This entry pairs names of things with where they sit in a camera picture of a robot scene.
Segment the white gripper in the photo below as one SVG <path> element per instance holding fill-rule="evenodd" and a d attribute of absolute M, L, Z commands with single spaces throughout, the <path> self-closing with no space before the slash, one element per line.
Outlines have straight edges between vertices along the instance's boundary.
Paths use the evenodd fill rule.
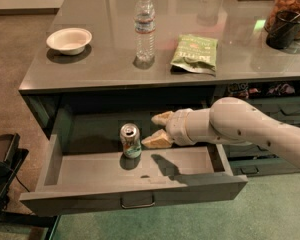
<path fill-rule="evenodd" d="M 154 115 L 151 121 L 156 125 L 166 125 L 166 131 L 160 129 L 143 139 L 141 143 L 149 149 L 170 148 L 173 141 L 179 146 L 193 145 L 194 142 L 190 139 L 186 130 L 187 116 L 190 112 L 191 109 L 181 109 L 176 112 L 166 111 Z"/>

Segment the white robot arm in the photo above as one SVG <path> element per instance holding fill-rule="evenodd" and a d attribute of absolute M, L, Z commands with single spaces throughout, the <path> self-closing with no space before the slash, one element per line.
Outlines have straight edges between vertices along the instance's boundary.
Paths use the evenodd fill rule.
<path fill-rule="evenodd" d="M 277 121 L 244 100 L 225 97 L 207 109 L 157 114 L 162 128 L 142 140 L 149 149 L 197 143 L 258 145 L 300 169 L 300 128 Z"/>

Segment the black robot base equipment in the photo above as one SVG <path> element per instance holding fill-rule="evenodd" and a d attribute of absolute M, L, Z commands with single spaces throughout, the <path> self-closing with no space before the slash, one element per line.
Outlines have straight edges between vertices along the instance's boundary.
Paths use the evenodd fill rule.
<path fill-rule="evenodd" d="M 17 176 L 29 151 L 19 147 L 20 135 L 0 135 L 0 215 L 9 202 L 8 191 L 14 179 L 26 190 L 29 189 Z"/>

